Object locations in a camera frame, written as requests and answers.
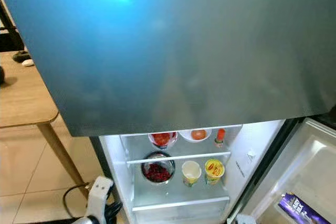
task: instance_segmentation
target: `red bottle cap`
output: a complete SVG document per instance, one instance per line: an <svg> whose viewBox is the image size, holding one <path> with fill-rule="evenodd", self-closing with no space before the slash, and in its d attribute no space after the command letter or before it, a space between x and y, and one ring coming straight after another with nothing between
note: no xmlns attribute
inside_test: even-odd
<svg viewBox="0 0 336 224"><path fill-rule="evenodd" d="M225 136L225 129L219 129L217 133L217 139L218 140L223 140Z"/></svg>

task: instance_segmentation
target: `cup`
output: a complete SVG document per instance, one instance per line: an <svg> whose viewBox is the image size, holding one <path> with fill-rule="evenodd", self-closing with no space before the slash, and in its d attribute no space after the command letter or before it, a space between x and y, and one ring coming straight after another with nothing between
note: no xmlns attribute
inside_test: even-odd
<svg viewBox="0 0 336 224"><path fill-rule="evenodd" d="M202 174L200 165L195 161L186 161L182 165L183 183L192 187Z"/></svg>
<svg viewBox="0 0 336 224"><path fill-rule="evenodd" d="M205 182L208 185L216 185L219 179L224 175L225 167L217 159L209 159L205 163Z"/></svg>

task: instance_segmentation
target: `beige tile floor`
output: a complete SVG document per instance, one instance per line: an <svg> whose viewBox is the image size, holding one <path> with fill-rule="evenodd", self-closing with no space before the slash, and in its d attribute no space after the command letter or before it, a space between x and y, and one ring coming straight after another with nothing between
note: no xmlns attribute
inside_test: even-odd
<svg viewBox="0 0 336 224"><path fill-rule="evenodd" d="M71 137L61 116L52 125L84 181L103 174L88 137ZM1 224L69 218L62 196L73 185L36 126L0 129ZM85 213L86 200L79 190L67 200L75 216Z"/></svg>

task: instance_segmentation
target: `wooden table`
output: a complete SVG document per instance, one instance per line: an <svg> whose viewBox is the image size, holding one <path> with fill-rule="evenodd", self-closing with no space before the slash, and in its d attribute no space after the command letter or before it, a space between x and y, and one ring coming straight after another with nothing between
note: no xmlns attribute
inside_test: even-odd
<svg viewBox="0 0 336 224"><path fill-rule="evenodd" d="M58 110L35 66L24 67L12 60L16 52L0 53L5 83L0 87L0 128L36 124L76 185L84 184L75 164L50 123ZM88 198L88 191L79 188Z"/></svg>

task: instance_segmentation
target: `bowl of berries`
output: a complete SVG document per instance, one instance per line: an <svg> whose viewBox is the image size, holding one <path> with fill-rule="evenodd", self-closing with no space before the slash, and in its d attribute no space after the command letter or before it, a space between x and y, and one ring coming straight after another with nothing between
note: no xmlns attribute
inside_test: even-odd
<svg viewBox="0 0 336 224"><path fill-rule="evenodd" d="M175 173L175 162L173 160L161 161L160 158L163 157L170 157L170 155L164 152L152 152L145 157L150 161L141 164L143 176L154 185L167 184Z"/></svg>
<svg viewBox="0 0 336 224"><path fill-rule="evenodd" d="M177 132L148 134L152 145L159 150L165 150L177 141Z"/></svg>

